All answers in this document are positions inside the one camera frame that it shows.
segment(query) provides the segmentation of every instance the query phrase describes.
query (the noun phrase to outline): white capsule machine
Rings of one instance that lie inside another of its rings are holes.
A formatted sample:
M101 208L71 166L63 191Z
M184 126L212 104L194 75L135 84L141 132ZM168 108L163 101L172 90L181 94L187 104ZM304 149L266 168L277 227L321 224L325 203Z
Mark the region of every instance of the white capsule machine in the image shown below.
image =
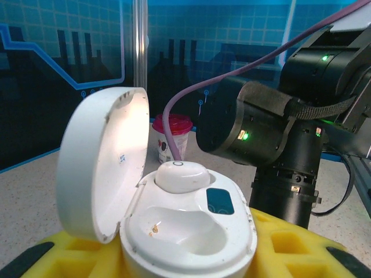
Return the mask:
M104 244L119 232L132 277L243 277L257 235L241 190L193 162L167 162L142 178L149 122L142 88L81 102L59 153L63 228Z

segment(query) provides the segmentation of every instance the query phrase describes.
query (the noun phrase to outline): gray countertop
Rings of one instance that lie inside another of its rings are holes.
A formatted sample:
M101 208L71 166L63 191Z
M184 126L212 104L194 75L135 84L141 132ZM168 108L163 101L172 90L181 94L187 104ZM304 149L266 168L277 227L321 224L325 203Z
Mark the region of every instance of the gray countertop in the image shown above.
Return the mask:
M155 171L157 139L151 132L144 174ZM55 202L55 173L58 152L0 174L0 268L37 241L61 231ZM190 134L186 160L230 177L249 200L255 168L235 164L199 150L195 134ZM322 160L317 189L324 211L341 200L348 173L341 163ZM333 214L311 217L309 230L346 246L350 253L371 268L371 220L356 189Z

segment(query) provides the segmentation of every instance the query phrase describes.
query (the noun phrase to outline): paper cup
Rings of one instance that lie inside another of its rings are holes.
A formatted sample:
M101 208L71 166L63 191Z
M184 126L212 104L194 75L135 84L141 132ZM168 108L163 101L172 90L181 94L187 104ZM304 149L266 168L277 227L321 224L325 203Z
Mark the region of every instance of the paper cup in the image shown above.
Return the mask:
M182 160L184 160L188 143L188 135L193 127L192 121L187 116L170 114L169 122L175 144L180 153L180 157ZM156 117L152 127L157 134L158 161L160 161L160 163L164 163L174 160L168 141L166 140L163 132L162 115L158 115Z

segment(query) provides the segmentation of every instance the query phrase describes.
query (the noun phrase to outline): red cup lid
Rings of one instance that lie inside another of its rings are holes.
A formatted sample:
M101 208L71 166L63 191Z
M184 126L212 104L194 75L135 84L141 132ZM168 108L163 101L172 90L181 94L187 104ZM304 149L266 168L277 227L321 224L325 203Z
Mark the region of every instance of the red cup lid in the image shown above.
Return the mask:
M172 135L183 135L191 131L193 127L193 123L190 117L185 115L179 114L170 114L169 115L169 123L170 129L172 131ZM163 132L163 125L162 125L162 114L156 116L152 127L154 130L160 133Z

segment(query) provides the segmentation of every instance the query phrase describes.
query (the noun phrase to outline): open lid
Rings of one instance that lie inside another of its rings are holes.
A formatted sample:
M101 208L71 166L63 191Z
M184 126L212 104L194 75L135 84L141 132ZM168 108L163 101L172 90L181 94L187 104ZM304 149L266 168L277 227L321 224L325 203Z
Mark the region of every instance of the open lid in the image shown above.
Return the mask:
M63 135L57 208L76 237L109 243L136 191L150 129L143 88L112 87L83 100Z

